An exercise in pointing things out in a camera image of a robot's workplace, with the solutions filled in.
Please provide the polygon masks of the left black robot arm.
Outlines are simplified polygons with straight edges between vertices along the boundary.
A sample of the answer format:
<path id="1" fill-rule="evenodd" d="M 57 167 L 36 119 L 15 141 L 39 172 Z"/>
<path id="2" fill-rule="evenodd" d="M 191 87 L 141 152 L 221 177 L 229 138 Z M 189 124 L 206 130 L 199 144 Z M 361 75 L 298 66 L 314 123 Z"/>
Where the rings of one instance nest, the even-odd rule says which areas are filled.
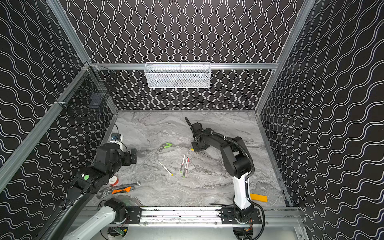
<path id="1" fill-rule="evenodd" d="M 64 200 L 49 218 L 36 240 L 62 240 L 87 203 L 123 166 L 137 163 L 137 150 L 126 152 L 116 143 L 106 143 L 97 149 L 94 162 L 72 178 Z"/>

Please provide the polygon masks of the pink pen red tip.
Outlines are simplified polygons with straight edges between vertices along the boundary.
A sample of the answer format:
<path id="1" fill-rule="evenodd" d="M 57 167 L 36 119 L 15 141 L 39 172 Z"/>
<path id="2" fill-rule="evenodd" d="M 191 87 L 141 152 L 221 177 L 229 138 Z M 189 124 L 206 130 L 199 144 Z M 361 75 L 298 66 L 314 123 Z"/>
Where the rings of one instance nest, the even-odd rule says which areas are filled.
<path id="1" fill-rule="evenodd" d="M 190 158 L 187 159 L 186 167 L 185 167 L 185 172 L 184 172 L 185 174 L 187 174 L 187 172 L 188 172 L 190 160 L 191 160 Z"/>

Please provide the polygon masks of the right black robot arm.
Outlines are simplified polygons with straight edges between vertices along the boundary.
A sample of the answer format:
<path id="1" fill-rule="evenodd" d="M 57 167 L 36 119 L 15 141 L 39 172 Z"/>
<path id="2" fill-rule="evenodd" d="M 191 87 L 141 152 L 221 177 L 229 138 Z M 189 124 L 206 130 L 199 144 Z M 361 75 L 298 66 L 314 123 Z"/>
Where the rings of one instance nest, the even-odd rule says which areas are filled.
<path id="1" fill-rule="evenodd" d="M 256 206 L 249 189 L 249 178 L 254 175 L 255 166 L 243 139 L 226 137 L 210 128 L 203 128 L 198 122 L 192 124 L 188 118 L 185 120 L 193 134 L 192 148 L 196 153 L 210 147 L 221 152 L 225 170 L 233 178 L 235 217 L 240 223 L 247 222 Z"/>

